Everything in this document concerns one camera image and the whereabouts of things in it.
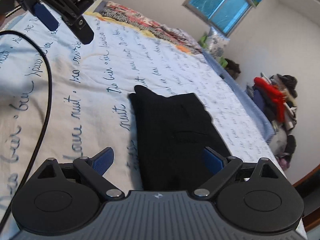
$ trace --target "blue mattress edge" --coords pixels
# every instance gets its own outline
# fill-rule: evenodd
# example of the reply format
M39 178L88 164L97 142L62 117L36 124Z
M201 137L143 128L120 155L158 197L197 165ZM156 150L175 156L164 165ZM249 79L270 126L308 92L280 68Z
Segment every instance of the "blue mattress edge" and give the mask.
M258 130L260 131L264 140L269 143L275 134L271 123L266 118L264 113L257 107L257 105L249 98L247 93L241 90L236 81L229 75L229 73L205 50L202 51L205 59L212 69L220 76L232 89L237 96L247 114L256 123Z

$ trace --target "window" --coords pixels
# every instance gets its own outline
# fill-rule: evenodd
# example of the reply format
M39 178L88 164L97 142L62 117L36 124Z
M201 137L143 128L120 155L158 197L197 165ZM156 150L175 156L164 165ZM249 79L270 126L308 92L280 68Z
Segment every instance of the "window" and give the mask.
M184 6L228 36L239 20L261 0L186 0Z

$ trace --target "red cloth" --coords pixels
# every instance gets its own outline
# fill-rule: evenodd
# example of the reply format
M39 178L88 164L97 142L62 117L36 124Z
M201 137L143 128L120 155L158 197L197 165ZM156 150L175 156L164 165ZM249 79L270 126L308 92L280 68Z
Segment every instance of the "red cloth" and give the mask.
M268 95L268 97L272 100L272 102L274 102L276 104L277 107L277 120L280 123L284 122L284 95L277 90L276 88L274 88L273 86L271 86L270 84L268 84L267 82L265 82L263 80L263 78L260 77L256 77L254 79L254 84L257 87L262 88Z

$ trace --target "triangular cutout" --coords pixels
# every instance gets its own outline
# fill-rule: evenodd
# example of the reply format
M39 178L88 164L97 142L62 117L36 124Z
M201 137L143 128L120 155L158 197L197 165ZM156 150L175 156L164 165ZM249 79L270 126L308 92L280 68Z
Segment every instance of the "triangular cutout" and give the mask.
M38 179L54 178L56 176L53 166L47 165L38 176Z
M262 172L261 172L261 177L263 177L263 178L272 178L272 179L277 179L278 178L276 173L273 171L273 169L268 164L264 164L263 165Z

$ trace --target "bedsheet with handwriting print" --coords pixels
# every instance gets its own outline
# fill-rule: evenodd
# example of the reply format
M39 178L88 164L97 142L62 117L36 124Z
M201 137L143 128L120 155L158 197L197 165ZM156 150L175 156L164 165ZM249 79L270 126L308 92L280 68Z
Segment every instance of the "bedsheet with handwriting print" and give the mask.
M32 172L48 157L59 163L115 152L104 177L125 193L141 189L135 118L128 94L135 85L172 96L194 92L213 117L230 152L246 162L268 157L278 166L254 122L202 55L187 55L135 29L85 16L94 40L83 45L60 17L50 32L26 13L11 29L46 53L53 74L48 129ZM47 107L41 56L17 36L0 40L0 218L25 172Z

